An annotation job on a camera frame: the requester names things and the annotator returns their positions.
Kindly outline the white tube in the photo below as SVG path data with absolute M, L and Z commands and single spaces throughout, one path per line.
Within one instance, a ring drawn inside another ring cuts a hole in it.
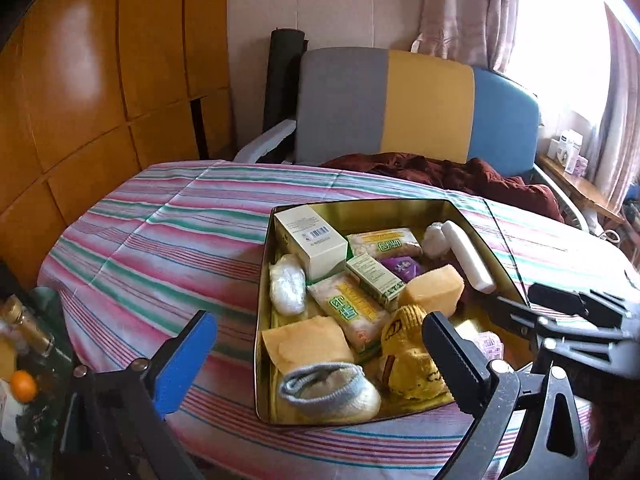
M 492 294 L 497 289 L 496 282 L 488 267 L 485 266 L 480 253 L 475 249 L 469 235 L 451 220 L 447 220 L 442 225 L 442 234 L 444 234 L 472 289 L 485 295 Z

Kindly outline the white plastic bag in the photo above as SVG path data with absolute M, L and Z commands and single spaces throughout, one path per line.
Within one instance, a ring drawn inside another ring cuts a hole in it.
M 302 314 L 306 309 L 306 275 L 296 255 L 285 254 L 269 266 L 270 299 L 283 316 Z
M 421 240 L 424 255 L 430 259 L 439 259 L 450 251 L 450 244 L 442 232 L 442 222 L 433 222 L 428 226 Z

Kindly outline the purple snack packet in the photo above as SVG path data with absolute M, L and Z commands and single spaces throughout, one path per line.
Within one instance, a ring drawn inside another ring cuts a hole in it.
M 409 256 L 385 258 L 381 263 L 405 284 L 425 273 L 424 267 L 415 258 Z

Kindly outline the grey white sock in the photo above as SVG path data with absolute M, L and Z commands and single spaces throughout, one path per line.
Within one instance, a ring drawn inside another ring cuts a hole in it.
M 361 366 L 325 362 L 292 370 L 280 381 L 281 405 L 300 424 L 359 424 L 375 418 L 382 398 Z

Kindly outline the small green white box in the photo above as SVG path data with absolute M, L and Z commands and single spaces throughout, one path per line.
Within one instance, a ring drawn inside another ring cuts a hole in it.
M 359 286 L 388 312 L 398 308 L 406 284 L 375 258 L 363 254 L 346 261 L 346 269 Z

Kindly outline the green yellow tissue pack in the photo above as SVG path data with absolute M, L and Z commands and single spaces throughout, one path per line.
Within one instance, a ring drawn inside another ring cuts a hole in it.
M 365 352 L 380 343 L 390 314 L 360 287 L 352 274 L 334 274 L 308 285 L 307 292 L 341 326 L 356 352 Z

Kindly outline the gold metal tin tray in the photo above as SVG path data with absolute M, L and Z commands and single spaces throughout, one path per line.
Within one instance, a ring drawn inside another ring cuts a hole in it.
M 418 200 L 413 198 L 395 198 L 391 200 L 352 200 L 351 202 L 316 203 L 311 208 L 320 214 L 337 232 L 348 234 L 377 231 L 391 228 L 408 228 L 414 234 L 423 234 L 433 222 L 451 220 L 457 223 L 469 235 L 471 242 L 480 253 L 497 284 L 496 294 L 514 301 L 524 299 L 521 289 L 510 278 L 506 267 L 497 258 L 480 235 L 480 230 L 462 214 L 462 208 L 451 200 Z M 278 315 L 269 298 L 269 266 L 277 261 L 277 256 L 284 252 L 284 245 L 279 240 L 274 226 L 274 219 L 269 219 L 267 236 L 262 252 L 262 270 L 260 270 L 256 336 L 254 343 L 254 401 L 255 412 L 259 420 L 273 426 L 304 426 L 306 422 L 292 412 L 282 408 L 277 400 L 277 386 L 282 375 L 268 356 L 267 348 L 262 340 L 262 332 L 290 322 Z M 497 334 L 504 344 L 504 359 L 513 368 L 527 365 L 533 359 L 528 342 L 499 327 L 489 318 L 487 308 L 491 304 L 491 296 L 471 290 L 469 299 L 457 310 L 451 324 L 457 326 L 466 320 L 484 332 L 489 330 Z

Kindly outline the white cardboard box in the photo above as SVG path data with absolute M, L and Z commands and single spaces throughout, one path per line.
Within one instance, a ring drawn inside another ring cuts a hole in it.
M 347 240 L 308 205 L 274 214 L 277 237 L 303 267 L 308 283 L 341 272 L 347 257 Z

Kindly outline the orange fruit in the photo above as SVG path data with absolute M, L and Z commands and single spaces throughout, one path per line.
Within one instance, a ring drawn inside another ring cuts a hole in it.
M 16 370 L 10 378 L 12 396 L 21 404 L 29 404 L 38 394 L 35 378 L 24 370 Z

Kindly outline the wooden side desk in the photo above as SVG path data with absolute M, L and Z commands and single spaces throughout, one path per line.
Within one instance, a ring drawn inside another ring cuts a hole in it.
M 536 164 L 562 188 L 567 196 L 570 196 L 570 200 L 576 206 L 594 210 L 600 216 L 607 218 L 614 226 L 624 223 L 625 218 L 620 210 L 615 209 L 613 204 L 588 180 L 568 174 L 558 162 L 546 155 L 537 156 Z

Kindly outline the white boxes on desk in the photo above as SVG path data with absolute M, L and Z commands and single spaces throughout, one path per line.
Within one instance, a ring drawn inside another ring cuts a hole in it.
M 585 177 L 588 167 L 582 150 L 584 137 L 574 129 L 567 129 L 550 140 L 547 157 L 560 165 L 564 172 L 574 177 Z

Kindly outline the striped pink green bedsheet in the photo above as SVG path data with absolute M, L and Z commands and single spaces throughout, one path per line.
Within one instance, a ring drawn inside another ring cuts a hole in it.
M 198 310 L 218 337 L 171 429 L 191 453 L 251 479 L 429 479 L 470 419 L 454 405 L 343 429 L 284 430 L 255 414 L 253 346 L 270 212 L 289 204 L 449 200 L 520 287 L 546 283 L 634 298 L 639 277 L 612 244 L 460 192 L 334 169 L 166 162 L 69 226 L 38 282 L 61 296 L 81 361 L 106 372 L 152 356 Z

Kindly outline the dark red blanket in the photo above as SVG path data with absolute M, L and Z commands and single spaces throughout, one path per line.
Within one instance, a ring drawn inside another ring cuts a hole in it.
M 558 200 L 548 185 L 527 183 L 519 176 L 503 177 L 479 158 L 462 164 L 409 153 L 349 154 L 324 162 L 322 167 L 378 174 L 468 193 L 564 222 Z

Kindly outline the black rolled mat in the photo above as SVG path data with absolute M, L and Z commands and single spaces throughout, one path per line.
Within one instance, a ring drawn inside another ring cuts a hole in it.
M 267 131 L 295 116 L 300 62 L 307 46 L 302 30 L 277 28 L 271 32 L 262 130 Z

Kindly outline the white bed rail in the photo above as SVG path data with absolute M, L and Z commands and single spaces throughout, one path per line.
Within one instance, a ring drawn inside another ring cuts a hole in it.
M 283 141 L 292 136 L 297 127 L 295 119 L 285 119 L 265 131 L 249 144 L 243 146 L 233 159 L 238 164 L 256 164 L 259 159 L 275 150 Z

